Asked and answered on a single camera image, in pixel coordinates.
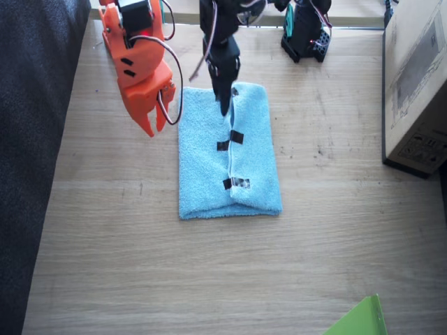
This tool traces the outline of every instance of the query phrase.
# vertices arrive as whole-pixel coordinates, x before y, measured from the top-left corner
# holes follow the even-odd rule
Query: dark fabric
[[[0,334],[21,334],[89,0],[0,0]]]

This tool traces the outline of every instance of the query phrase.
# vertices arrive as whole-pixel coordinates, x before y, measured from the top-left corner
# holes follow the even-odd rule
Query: black tape
[[[238,133],[237,131],[230,132],[230,140],[239,144],[244,143],[244,134]]]
[[[223,186],[226,190],[229,190],[233,186],[242,187],[242,188],[250,188],[250,179],[242,179],[242,178],[229,178],[223,181]]]
[[[217,151],[228,151],[229,146],[230,146],[230,140],[225,142],[217,142]]]
[[[217,151],[228,151],[230,146],[230,141],[244,144],[244,134],[238,133],[237,131],[230,132],[230,139],[225,142],[217,142]]]

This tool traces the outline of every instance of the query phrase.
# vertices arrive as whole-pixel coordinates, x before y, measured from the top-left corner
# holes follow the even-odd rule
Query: folded towel
[[[235,83],[222,117],[211,89],[184,89],[179,124],[181,219],[282,212],[267,94]]]

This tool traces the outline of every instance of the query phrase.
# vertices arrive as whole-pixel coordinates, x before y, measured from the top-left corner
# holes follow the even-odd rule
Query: wood grain
[[[178,23],[199,23],[199,0],[170,0],[174,9],[175,21]],[[90,0],[91,18],[99,19],[99,0]],[[385,5],[383,0],[334,0],[329,11],[330,21],[336,27],[375,27],[383,28]],[[259,21],[261,26],[282,27],[285,12],[280,13],[273,5],[269,5],[264,17]],[[166,21],[172,22],[169,13]]]
[[[284,213],[181,222],[177,128],[150,139],[130,119],[101,31],[83,41],[24,334],[322,334],[375,293],[390,334],[444,333],[439,179],[381,164],[380,32],[336,30],[323,64],[294,64],[280,29],[241,29]],[[185,77],[201,36],[172,40]]]

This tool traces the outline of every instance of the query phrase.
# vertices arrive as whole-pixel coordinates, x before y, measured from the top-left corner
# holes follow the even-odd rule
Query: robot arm
[[[161,131],[166,122],[176,124],[182,114],[172,121],[169,103],[175,94],[173,72],[163,60],[164,51],[171,53],[180,68],[173,50],[164,43],[159,0],[100,0],[107,5],[99,13],[103,22],[103,38],[118,76],[118,87],[124,105],[132,119],[150,136],[154,131],[148,113],[156,109],[156,128]],[[180,71],[183,89],[183,77]]]
[[[240,50],[234,39],[234,33],[241,24],[249,25],[251,16],[259,16],[269,3],[274,3],[279,11],[287,8],[291,0],[200,0],[200,28],[203,38],[203,58],[190,77],[197,76],[203,61],[208,71],[216,99],[221,103],[223,116],[230,109],[231,85],[237,79],[240,69]],[[304,14],[295,16],[299,22],[294,29],[295,39],[291,48],[301,57],[309,57],[309,49],[320,38],[321,18],[330,8],[331,0],[295,0],[297,9]]]

